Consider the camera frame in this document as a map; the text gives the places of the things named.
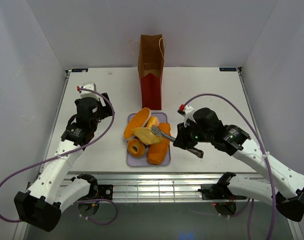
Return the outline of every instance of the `gray floor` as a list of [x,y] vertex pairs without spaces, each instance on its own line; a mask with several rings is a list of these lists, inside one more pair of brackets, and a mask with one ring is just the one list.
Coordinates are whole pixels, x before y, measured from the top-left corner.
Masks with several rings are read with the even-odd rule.
[[[68,208],[52,232],[33,226],[27,228],[25,240],[247,240],[248,209],[238,217],[226,219],[200,215],[192,211],[216,213],[212,203],[120,203],[119,216],[108,226],[99,226],[78,216],[77,206]],[[238,203],[240,210],[244,203]],[[94,216],[108,221],[114,214],[111,204],[104,203]],[[255,203],[251,233],[253,240],[266,239],[272,208]],[[272,239],[293,239],[287,220],[277,215]]]

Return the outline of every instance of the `bag handle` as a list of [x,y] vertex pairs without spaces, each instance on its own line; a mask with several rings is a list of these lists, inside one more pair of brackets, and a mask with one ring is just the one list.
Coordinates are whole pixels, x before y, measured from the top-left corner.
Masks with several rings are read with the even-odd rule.
[[137,40],[134,40],[134,39],[128,41],[128,48],[130,49],[130,51],[131,51],[131,53],[133,54],[133,56],[136,57],[136,58],[138,59],[138,55],[136,55],[135,52],[134,52],[133,49],[132,49],[132,46],[131,46],[131,42],[132,42],[132,41],[136,41],[136,43],[138,44],[138,46],[140,46],[140,43],[139,43]]
[[165,52],[165,48],[166,48],[166,41],[165,41],[165,39],[163,39],[162,37],[161,37],[160,40],[158,41],[158,47],[160,48],[160,51],[161,51],[161,55],[162,55],[162,57],[163,57],[163,60],[165,60],[164,54],[163,54],[162,49],[161,49],[161,40],[163,40],[164,52]]

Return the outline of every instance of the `toy food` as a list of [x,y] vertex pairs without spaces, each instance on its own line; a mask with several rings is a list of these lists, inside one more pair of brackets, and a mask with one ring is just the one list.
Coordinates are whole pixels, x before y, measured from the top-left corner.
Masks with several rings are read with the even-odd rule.
[[139,158],[144,155],[145,146],[139,139],[135,138],[128,141],[127,150],[133,157]]
[[143,108],[139,111],[127,124],[125,131],[124,131],[124,138],[125,140],[129,141],[133,139],[135,136],[133,135],[132,129],[144,127],[147,121],[151,117],[151,110],[147,107]]
[[160,136],[155,136],[151,132],[151,128],[149,127],[137,127],[133,128],[132,132],[135,136],[137,136],[145,145],[157,144],[160,143],[163,138]]
[[152,127],[152,125],[155,125],[158,127],[158,125],[160,124],[160,122],[158,121],[158,118],[156,116],[151,116],[150,120],[147,122],[146,127]]
[[[169,123],[160,123],[158,128],[164,133],[171,135],[171,126]],[[163,138],[163,141],[160,143],[151,145],[150,149],[148,150],[147,161],[154,165],[161,164],[166,156],[169,144],[170,141]]]

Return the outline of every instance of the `table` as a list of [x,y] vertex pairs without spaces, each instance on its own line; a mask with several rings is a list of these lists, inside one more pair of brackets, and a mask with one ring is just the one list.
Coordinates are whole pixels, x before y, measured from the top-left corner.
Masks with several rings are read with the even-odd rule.
[[[88,72],[70,73],[59,110],[47,157],[53,156],[68,119],[76,113],[74,101],[79,98],[76,86],[94,82],[99,93],[107,92],[115,109],[115,121],[110,131],[97,143],[88,147],[75,162],[72,173],[254,173],[244,163],[219,152],[208,143],[199,143],[204,151],[199,159],[191,153],[170,146],[171,163],[165,167],[130,167],[126,163],[126,142],[123,132],[129,114],[141,109],[141,91],[135,67],[89,68]],[[191,97],[201,93],[215,93],[233,102],[253,123],[250,109],[237,71],[220,71],[218,67],[165,67],[162,83],[162,112],[171,124],[171,134],[176,136],[178,123],[183,117],[177,109]],[[253,136],[238,113],[223,100],[203,96],[190,103],[195,109],[208,107],[216,112],[223,124],[234,124]],[[111,118],[98,125],[95,137],[109,125]]]

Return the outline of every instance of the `plastic tray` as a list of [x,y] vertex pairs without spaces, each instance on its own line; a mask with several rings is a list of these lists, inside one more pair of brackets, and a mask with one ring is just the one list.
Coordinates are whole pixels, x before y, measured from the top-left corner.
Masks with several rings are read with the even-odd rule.
[[[135,116],[134,113],[130,114],[127,118],[127,122],[129,122],[133,117]],[[152,116],[156,116],[160,123],[167,123],[167,116],[163,112],[152,112]],[[131,167],[164,167],[170,164],[171,161],[171,148],[169,147],[164,161],[160,165],[153,165],[149,164],[147,161],[147,153],[148,153],[149,147],[146,147],[145,154],[142,157],[133,157],[126,149],[127,155],[126,155],[126,162]]]

